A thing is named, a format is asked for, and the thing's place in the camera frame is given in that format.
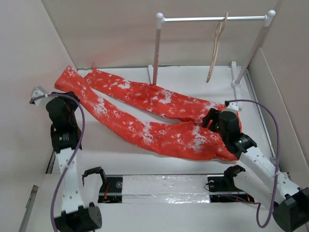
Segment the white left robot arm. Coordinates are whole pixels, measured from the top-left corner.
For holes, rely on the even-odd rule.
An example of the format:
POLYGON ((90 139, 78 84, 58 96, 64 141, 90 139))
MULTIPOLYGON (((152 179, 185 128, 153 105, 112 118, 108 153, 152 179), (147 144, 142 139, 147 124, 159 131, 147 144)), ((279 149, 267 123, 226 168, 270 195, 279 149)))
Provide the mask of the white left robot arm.
POLYGON ((75 111, 81 109, 79 99, 72 91, 52 92, 46 98, 52 147, 60 171, 50 208, 52 228, 56 232, 94 232, 102 227, 96 205, 98 192, 106 189, 108 180, 100 166, 81 169, 85 122, 79 127, 76 121, 75 111))

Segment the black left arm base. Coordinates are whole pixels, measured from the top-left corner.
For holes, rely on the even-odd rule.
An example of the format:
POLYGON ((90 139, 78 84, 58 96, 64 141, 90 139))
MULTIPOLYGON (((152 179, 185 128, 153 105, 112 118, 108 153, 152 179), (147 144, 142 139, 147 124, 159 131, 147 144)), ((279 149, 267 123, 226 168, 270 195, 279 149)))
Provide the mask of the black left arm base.
POLYGON ((99 174, 102 181, 100 190, 98 192, 98 203, 122 202, 123 176, 107 176, 101 167, 95 167, 85 170, 84 174, 82 175, 83 186, 84 179, 92 174, 99 174))

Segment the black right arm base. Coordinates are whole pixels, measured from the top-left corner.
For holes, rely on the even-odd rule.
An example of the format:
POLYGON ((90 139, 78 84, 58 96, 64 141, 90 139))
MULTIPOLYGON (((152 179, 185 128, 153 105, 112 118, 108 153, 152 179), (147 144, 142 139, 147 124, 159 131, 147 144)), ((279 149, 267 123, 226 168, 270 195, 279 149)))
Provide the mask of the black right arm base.
POLYGON ((252 196, 235 186, 234 177, 241 172, 245 172, 245 169, 234 165, 223 174, 208 175, 204 189, 209 192, 210 202, 257 204, 252 196))

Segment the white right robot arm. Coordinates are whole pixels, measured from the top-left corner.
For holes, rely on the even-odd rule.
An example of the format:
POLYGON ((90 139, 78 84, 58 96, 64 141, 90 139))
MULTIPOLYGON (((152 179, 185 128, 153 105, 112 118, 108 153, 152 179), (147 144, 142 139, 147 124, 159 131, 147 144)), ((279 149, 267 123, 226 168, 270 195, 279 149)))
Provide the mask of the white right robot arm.
POLYGON ((301 188, 261 152, 256 142, 240 130, 236 109, 210 109, 202 126, 220 135, 227 150, 242 163, 224 172, 223 184, 248 193, 270 210, 277 225, 293 232, 309 221, 309 189, 301 188))

